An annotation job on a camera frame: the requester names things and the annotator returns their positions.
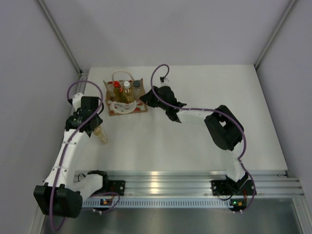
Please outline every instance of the table surface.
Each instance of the table surface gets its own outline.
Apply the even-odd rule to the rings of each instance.
[[[126,70],[135,79],[143,78],[145,91],[150,87],[155,67],[92,68],[88,80],[99,85],[111,81],[115,70]],[[166,68],[159,69],[154,85]],[[287,170],[273,122],[252,65],[172,66],[167,76],[178,101],[187,107],[212,108],[226,105],[245,129],[247,150],[243,162],[248,170]],[[128,79],[117,73],[116,80]],[[86,85],[85,95],[98,96]],[[207,130],[194,124],[171,122],[160,108],[122,116],[108,116],[105,106],[100,115],[108,143],[102,145],[92,135],[83,149],[78,170],[105,171],[224,171],[225,151],[212,141]]]

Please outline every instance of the plastic bottle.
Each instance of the plastic bottle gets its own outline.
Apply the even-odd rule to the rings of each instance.
[[[106,133],[102,130],[101,125],[99,125],[98,127],[96,127],[93,131],[94,135],[96,135],[98,137],[98,139],[103,143],[106,144],[107,143],[107,135]]]
[[[140,80],[135,80],[133,82],[133,92],[135,100],[138,100],[142,96],[142,85]]]
[[[114,81],[114,94],[117,98],[117,102],[124,102],[124,97],[122,94],[122,87],[118,81]]]
[[[126,103],[133,102],[135,100],[135,97],[133,96],[133,90],[130,82],[125,81],[123,85],[124,85],[123,94],[126,97]]]

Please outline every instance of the black mounting bracket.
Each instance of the black mounting bracket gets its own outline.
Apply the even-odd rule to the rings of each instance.
[[[105,193],[105,192],[115,192],[120,196],[124,195],[125,184],[124,180],[109,180],[107,173],[104,171],[90,171],[88,174],[97,174],[103,176],[103,187],[93,194]]]
[[[244,185],[236,191],[233,189],[229,180],[212,180],[211,188],[214,196],[244,196],[244,190],[248,196],[252,196],[255,189],[251,180],[247,180]]]

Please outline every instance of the gray wall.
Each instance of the gray wall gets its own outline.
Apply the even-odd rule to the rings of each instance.
[[[258,69],[290,172],[312,209],[312,1],[300,0]]]
[[[33,0],[0,3],[0,233],[27,233],[77,75]]]
[[[83,68],[253,64],[289,0],[46,0]]]

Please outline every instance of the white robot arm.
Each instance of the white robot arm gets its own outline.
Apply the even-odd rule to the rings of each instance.
[[[212,181],[213,193],[218,195],[239,195],[244,190],[244,185],[248,182],[248,174],[241,165],[239,157],[243,151],[242,133],[236,126],[238,124],[242,131],[243,126],[235,118],[232,112],[224,105],[216,108],[215,112],[207,115],[205,111],[187,110],[183,108],[186,104],[177,101],[173,91],[169,86],[167,78],[160,78],[161,86],[140,97],[140,99],[150,107],[160,107],[171,121],[179,123],[193,123],[208,128],[214,143],[226,152],[222,161],[226,168],[226,180]]]
[[[49,215],[50,195],[58,169],[59,175],[55,184],[56,193],[53,203],[54,215],[77,217],[84,200],[89,198],[94,192],[106,192],[108,189],[107,174],[101,171],[91,171],[85,175],[82,181],[74,182],[82,149],[89,141],[92,132],[100,127],[103,121],[96,114],[69,140],[81,123],[96,111],[98,108],[98,97],[86,97],[82,93],[78,93],[74,95],[71,102],[75,112],[66,121],[63,142],[56,162],[43,185],[36,186],[34,190],[34,197],[45,215]],[[59,167],[61,158],[63,158],[63,161],[61,167]]]

